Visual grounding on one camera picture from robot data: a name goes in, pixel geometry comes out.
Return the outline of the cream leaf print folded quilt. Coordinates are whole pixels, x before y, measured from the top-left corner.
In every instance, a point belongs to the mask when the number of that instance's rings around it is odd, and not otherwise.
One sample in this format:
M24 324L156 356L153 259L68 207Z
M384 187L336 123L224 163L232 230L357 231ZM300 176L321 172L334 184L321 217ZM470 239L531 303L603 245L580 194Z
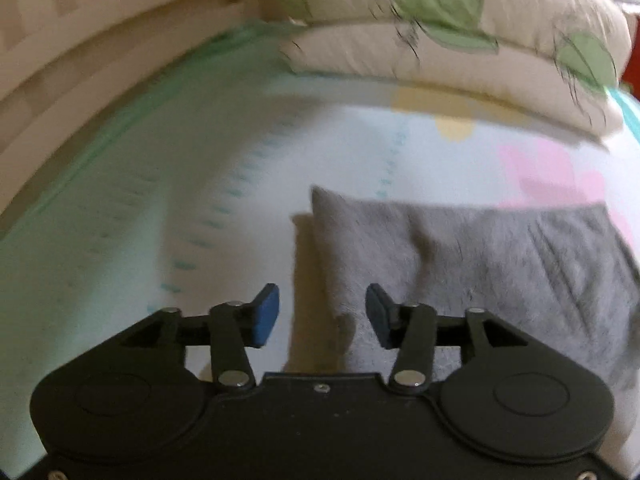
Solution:
M631 54L613 0L276 0L300 25L296 72L489 96L593 136L623 123L611 91Z

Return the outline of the grey knit pants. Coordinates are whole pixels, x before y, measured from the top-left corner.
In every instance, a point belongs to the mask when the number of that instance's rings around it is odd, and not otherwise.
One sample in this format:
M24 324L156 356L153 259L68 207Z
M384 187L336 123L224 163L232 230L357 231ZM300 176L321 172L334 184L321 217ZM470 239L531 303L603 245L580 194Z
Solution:
M371 284L442 315L485 309L621 392L639 370L639 270L601 204L487 209L354 200L315 188L312 225L346 372L388 373Z

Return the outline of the beige wooden bed rail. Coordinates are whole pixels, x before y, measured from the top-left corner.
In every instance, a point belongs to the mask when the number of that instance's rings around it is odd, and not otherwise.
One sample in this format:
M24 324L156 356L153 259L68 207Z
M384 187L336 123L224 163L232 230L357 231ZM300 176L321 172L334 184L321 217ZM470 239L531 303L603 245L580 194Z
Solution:
M259 13L259 0L1 0L2 229L104 110Z

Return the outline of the white pastel patterned bed sheet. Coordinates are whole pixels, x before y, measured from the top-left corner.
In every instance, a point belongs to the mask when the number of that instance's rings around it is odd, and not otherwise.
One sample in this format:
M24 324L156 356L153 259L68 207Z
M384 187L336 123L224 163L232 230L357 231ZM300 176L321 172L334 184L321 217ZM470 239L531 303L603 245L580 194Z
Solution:
M639 243L639 107L596 141L494 102L291 73L266 25L153 77L50 162L1 228L1 468L42 456L32 389L140 318L281 291L254 369L326 367L310 190L487 207L603 202Z

